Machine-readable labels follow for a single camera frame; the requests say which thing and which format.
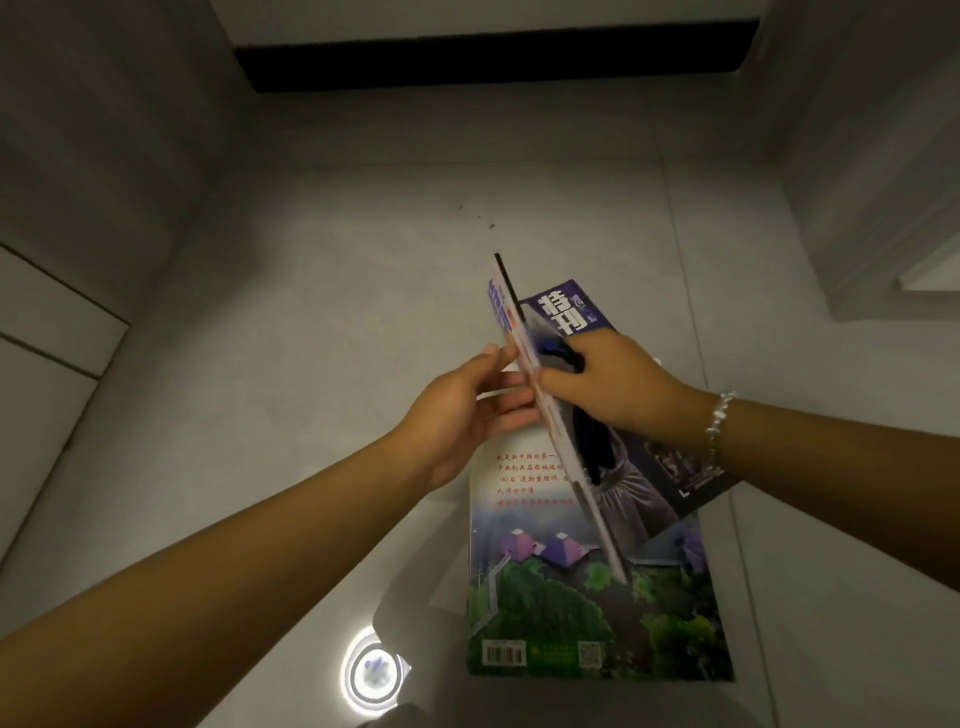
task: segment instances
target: magazine cover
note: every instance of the magazine cover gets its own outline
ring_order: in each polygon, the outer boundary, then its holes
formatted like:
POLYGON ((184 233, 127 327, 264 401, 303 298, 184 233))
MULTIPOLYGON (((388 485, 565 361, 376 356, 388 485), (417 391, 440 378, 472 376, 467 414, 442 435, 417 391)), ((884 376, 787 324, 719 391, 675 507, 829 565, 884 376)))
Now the magazine cover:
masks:
MULTIPOLYGON (((518 300, 499 255, 488 290, 528 373, 610 326, 573 280, 518 300)), ((536 394, 544 427, 471 471, 470 671, 732 680, 694 512, 737 479, 536 394)))
MULTIPOLYGON (((641 461, 644 446, 625 441, 641 461)), ((481 448, 470 473, 469 672, 732 681, 696 514, 663 510, 651 514, 671 525, 637 544, 622 584, 544 427, 481 448)))

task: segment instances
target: forearm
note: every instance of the forearm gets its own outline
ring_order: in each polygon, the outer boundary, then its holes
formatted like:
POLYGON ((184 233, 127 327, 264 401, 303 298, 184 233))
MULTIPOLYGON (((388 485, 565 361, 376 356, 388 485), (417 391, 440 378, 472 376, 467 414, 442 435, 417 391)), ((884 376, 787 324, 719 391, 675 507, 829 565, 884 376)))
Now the forearm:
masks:
MULTIPOLYGON (((687 398, 667 439, 705 454, 716 403, 687 398)), ((726 470, 960 588, 960 440, 733 400, 718 444, 726 470)))
POLYGON ((196 724, 416 504, 419 478, 380 440, 10 635, 5 725, 196 724))

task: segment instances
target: purple tent illustration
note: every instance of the purple tent illustration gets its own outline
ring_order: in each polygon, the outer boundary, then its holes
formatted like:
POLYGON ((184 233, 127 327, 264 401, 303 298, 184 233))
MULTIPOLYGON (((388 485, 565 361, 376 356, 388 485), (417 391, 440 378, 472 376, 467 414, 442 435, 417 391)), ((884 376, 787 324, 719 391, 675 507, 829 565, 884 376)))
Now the purple tent illustration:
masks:
POLYGON ((707 570, 707 550, 704 548, 704 541, 700 535, 700 526, 697 524, 689 525, 684 531, 684 554, 686 560, 697 573, 703 573, 707 570))
POLYGON ((525 533, 522 528, 515 528, 500 541, 500 553, 512 558, 514 561, 523 561, 529 558, 537 547, 537 542, 533 536, 525 533))
POLYGON ((580 561, 587 551, 565 533, 558 533, 546 543, 540 558, 566 569, 580 561))

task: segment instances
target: black ceiling trim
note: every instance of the black ceiling trim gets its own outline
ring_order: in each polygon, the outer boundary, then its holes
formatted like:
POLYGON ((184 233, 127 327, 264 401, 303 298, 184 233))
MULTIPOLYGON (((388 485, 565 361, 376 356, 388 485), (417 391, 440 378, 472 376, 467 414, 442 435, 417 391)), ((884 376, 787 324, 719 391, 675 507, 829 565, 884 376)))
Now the black ceiling trim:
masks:
POLYGON ((735 71, 758 19, 237 48, 259 93, 735 71))

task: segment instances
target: bracelet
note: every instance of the bracelet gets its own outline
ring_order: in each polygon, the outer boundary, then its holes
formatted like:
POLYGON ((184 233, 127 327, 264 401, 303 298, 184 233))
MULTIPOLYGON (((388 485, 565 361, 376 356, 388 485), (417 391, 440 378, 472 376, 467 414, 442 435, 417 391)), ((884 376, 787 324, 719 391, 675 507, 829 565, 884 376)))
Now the bracelet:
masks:
POLYGON ((719 471, 717 467, 717 455, 720 451, 720 444, 717 442, 720 438, 720 425, 727 419, 727 407, 730 401, 736 397, 736 392, 724 392, 720 395, 720 401, 717 402, 716 409, 713 410, 713 420, 707 428, 707 469, 710 471, 719 471))

